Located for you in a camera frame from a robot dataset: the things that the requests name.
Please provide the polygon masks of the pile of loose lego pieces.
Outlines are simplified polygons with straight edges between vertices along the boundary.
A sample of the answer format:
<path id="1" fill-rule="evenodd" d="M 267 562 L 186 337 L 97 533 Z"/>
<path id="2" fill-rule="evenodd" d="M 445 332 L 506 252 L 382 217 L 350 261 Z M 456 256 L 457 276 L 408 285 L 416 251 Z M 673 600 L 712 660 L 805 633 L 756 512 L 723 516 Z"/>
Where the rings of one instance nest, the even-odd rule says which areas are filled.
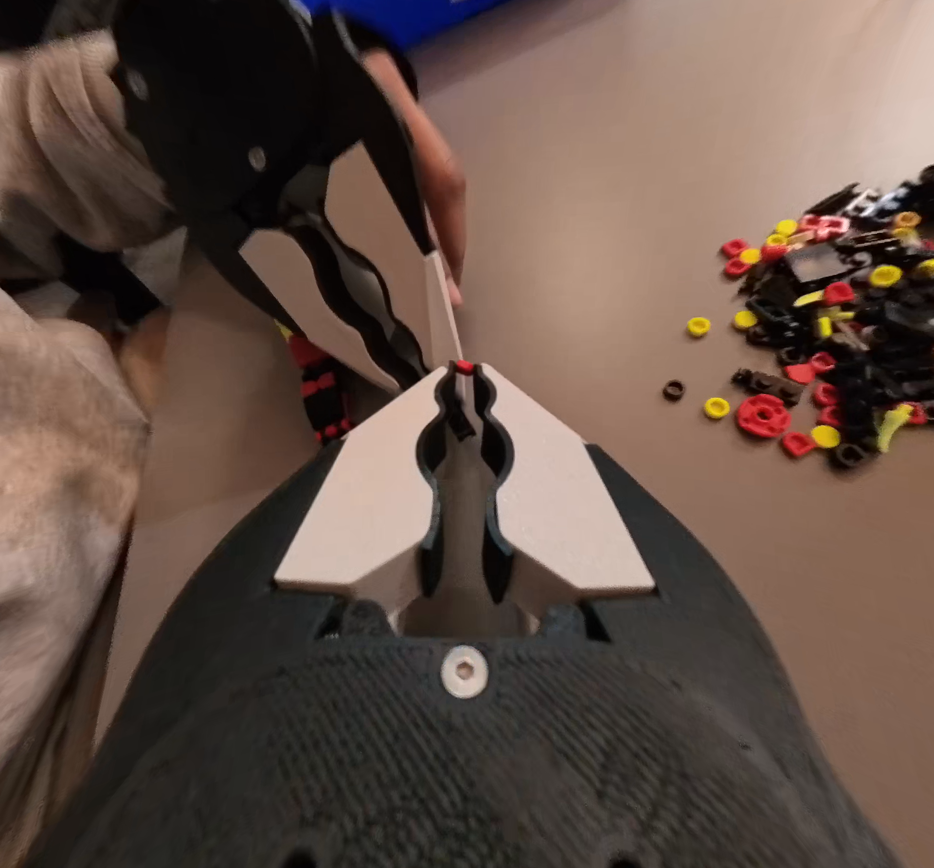
<path id="1" fill-rule="evenodd" d="M 742 299 L 732 326 L 772 369 L 738 368 L 737 427 L 790 459 L 856 471 L 932 425 L 933 167 L 883 191 L 851 183 L 721 248 Z"/>

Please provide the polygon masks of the black red yellow lego assembly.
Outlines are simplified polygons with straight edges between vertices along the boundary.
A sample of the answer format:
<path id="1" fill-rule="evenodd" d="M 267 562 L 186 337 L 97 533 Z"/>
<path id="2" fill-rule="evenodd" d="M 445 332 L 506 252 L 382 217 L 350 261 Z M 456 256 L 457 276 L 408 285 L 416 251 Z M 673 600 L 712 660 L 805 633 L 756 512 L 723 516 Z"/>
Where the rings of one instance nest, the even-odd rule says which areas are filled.
<path id="1" fill-rule="evenodd" d="M 300 371 L 305 414 L 321 447 L 327 447 L 344 438 L 354 427 L 342 366 L 305 336 L 292 332 L 282 323 L 276 326 Z"/>

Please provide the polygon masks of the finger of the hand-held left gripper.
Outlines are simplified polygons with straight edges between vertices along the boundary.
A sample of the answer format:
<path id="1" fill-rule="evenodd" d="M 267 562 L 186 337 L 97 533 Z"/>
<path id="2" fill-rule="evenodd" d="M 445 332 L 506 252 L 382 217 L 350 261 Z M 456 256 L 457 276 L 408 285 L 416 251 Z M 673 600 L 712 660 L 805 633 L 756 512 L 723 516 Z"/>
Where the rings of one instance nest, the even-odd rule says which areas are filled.
<path id="1" fill-rule="evenodd" d="M 446 268 L 438 251 L 424 256 L 428 335 L 425 360 L 431 369 L 462 359 L 461 337 L 454 316 Z"/>
<path id="2" fill-rule="evenodd" d="M 291 328 L 397 395 L 431 368 L 425 267 L 416 252 L 352 247 L 323 215 L 296 215 L 284 230 L 252 234 L 240 257 Z"/>

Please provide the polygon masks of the small black red lego piece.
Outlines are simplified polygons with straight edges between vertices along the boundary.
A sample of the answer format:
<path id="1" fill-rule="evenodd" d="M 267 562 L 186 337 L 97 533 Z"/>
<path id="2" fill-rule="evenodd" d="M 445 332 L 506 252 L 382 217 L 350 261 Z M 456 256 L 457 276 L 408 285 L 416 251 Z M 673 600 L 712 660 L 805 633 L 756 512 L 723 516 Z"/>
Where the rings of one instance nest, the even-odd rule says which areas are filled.
<path id="1" fill-rule="evenodd" d="M 475 436 L 475 429 L 466 409 L 466 388 L 473 382 L 473 364 L 454 360 L 440 383 L 442 406 L 446 422 L 459 443 Z"/>

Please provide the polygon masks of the person's beige clothing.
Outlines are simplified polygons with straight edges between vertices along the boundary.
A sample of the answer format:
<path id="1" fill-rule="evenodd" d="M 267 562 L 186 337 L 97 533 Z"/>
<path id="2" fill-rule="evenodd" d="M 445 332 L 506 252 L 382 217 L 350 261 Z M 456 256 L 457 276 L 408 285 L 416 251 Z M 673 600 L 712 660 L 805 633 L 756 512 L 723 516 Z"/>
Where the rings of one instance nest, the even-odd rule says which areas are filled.
<path id="1" fill-rule="evenodd" d="M 75 669 L 123 551 L 148 435 L 91 327 L 1 300 L 2 866 L 64 795 Z"/>

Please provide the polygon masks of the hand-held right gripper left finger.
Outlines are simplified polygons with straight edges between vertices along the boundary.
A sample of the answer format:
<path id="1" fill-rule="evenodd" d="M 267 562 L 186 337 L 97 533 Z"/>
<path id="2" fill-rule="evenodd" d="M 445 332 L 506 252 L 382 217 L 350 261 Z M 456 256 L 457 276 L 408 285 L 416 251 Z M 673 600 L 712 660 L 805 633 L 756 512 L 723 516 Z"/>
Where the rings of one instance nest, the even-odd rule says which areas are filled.
<path id="1" fill-rule="evenodd" d="M 444 567 L 441 479 L 457 372 L 438 368 L 339 444 L 274 573 L 279 589 L 369 601 L 396 624 Z"/>

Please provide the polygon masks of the person's left hand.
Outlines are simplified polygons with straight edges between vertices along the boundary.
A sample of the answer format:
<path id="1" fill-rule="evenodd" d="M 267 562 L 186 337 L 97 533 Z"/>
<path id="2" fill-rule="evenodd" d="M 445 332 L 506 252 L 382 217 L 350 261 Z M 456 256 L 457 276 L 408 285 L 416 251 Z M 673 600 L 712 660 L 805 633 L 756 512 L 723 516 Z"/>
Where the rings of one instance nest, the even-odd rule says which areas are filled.
<path id="1" fill-rule="evenodd" d="M 403 79 L 384 49 L 364 53 L 370 76 L 400 113 L 413 140 L 414 162 L 437 245 L 446 267 L 449 298 L 454 309 L 463 305 L 461 278 L 468 244 L 467 186 L 461 165 L 447 140 Z"/>

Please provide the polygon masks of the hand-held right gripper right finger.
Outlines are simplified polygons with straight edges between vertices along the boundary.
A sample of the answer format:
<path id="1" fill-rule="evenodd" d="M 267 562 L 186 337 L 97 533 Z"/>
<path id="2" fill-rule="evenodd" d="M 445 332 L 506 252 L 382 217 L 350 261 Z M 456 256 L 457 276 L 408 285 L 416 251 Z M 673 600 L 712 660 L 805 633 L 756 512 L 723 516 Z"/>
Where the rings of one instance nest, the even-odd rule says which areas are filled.
<path id="1" fill-rule="evenodd" d="M 473 370 L 473 400 L 491 475 L 481 564 L 493 603 L 541 619 L 554 605 L 653 593 L 655 581 L 578 433 L 487 364 Z"/>

